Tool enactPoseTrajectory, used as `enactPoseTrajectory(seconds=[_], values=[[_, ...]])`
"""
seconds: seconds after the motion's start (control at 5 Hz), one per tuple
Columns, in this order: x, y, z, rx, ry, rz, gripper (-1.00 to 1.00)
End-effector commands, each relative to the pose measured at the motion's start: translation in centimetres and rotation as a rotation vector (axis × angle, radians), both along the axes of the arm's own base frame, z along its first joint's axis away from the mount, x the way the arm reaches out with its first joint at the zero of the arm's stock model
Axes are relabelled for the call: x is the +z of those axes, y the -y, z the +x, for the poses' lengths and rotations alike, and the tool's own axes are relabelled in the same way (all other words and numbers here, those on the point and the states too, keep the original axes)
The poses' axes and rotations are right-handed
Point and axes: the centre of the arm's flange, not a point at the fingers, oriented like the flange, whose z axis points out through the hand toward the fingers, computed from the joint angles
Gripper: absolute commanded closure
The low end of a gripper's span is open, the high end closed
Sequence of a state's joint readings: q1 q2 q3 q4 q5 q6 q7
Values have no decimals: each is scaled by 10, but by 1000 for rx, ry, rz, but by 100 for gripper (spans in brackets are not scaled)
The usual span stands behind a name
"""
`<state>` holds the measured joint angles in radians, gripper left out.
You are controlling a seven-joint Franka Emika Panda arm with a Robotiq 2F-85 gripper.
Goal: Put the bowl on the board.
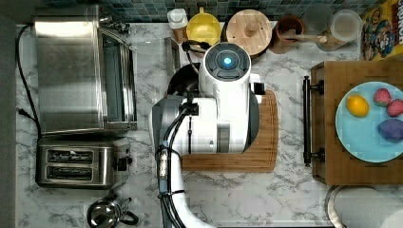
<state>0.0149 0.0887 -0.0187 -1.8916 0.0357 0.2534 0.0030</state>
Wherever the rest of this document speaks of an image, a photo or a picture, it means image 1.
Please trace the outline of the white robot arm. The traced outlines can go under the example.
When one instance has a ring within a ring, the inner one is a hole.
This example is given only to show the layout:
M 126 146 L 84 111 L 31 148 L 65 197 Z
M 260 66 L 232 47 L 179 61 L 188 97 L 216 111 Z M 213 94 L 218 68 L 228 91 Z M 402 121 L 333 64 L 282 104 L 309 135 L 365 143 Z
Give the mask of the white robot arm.
M 149 113 L 163 228 L 214 228 L 188 208 L 183 155 L 238 156 L 258 134 L 258 101 L 250 88 L 251 58 L 244 48 L 215 44 L 205 52 L 197 75 L 197 95 L 169 95 Z

